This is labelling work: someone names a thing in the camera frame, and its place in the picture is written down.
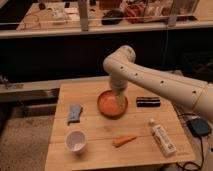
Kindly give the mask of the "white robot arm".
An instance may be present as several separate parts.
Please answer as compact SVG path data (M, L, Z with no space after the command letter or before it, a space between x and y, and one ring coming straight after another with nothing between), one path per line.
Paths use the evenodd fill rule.
M213 83L139 66L133 48L124 45L104 59L110 87L120 94L130 81L213 123Z

